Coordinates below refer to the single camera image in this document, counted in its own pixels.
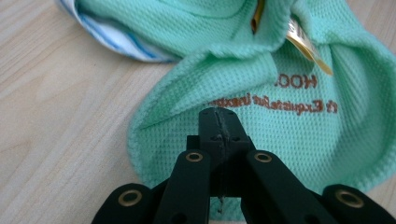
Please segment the mint green towel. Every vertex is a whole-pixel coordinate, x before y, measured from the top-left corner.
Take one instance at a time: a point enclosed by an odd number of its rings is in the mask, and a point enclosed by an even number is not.
[[[80,0],[81,11],[116,21],[184,59],[131,121],[128,152],[142,182],[167,178],[198,112],[238,114],[259,149],[274,152],[316,192],[342,183],[367,190],[396,171],[396,59],[342,0],[267,0],[258,32],[253,0]],[[333,76],[285,41],[290,16]],[[236,200],[213,218],[240,219]]]

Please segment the microfiber cloth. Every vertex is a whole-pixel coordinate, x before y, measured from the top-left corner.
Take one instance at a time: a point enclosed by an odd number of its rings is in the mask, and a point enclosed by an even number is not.
[[[342,183],[368,190],[396,171],[396,59],[342,0],[267,0],[256,34],[253,0],[79,0],[78,10],[180,61],[130,123],[128,152],[145,185],[167,178],[198,112],[227,107],[256,148],[275,153],[316,192]],[[296,18],[333,76],[285,40]],[[239,202],[222,214],[241,219]]]

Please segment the gold label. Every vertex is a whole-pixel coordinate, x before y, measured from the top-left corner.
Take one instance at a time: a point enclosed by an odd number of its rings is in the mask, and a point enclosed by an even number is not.
[[[332,75],[332,69],[320,57],[315,46],[306,36],[303,28],[296,20],[290,19],[289,30],[286,38],[305,56],[309,61],[314,61],[319,68],[328,75]]]
[[[262,12],[264,11],[264,4],[264,0],[257,1],[256,11],[254,12],[253,18],[250,21],[253,34],[256,34],[257,29],[259,28],[260,20],[262,19]]]

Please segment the blue stripe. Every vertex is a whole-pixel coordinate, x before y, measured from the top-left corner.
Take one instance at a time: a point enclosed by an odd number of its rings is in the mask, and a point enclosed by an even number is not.
[[[157,55],[151,53],[150,51],[148,51],[147,49],[145,49],[138,41],[137,39],[132,35],[132,34],[127,34],[132,41],[135,43],[135,46],[140,49],[140,51],[142,51],[143,53],[145,53],[147,56],[149,56],[151,59],[156,59],[158,58]]]
[[[70,9],[67,4],[64,2],[64,0],[59,0],[59,2],[62,4],[64,9],[66,9],[67,13],[70,14],[70,16],[74,16],[72,9]]]
[[[101,29],[99,29],[97,26],[95,26],[90,21],[88,21],[84,15],[80,15],[80,18],[82,21],[84,21],[85,24],[87,24],[91,29],[93,29],[97,34],[99,34],[99,36],[101,36],[107,42],[107,44],[109,46],[111,46],[112,48],[114,48],[118,51],[125,52],[125,50],[123,50],[118,44],[116,44],[110,38],[108,38]]]

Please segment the wooden table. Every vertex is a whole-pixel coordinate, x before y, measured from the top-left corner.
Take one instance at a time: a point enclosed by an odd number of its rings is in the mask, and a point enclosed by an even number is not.
[[[349,0],[396,52],[396,1]],[[90,223],[137,182],[131,115],[171,64],[102,47],[52,1],[0,2],[0,223]],[[396,176],[368,193],[396,216]]]

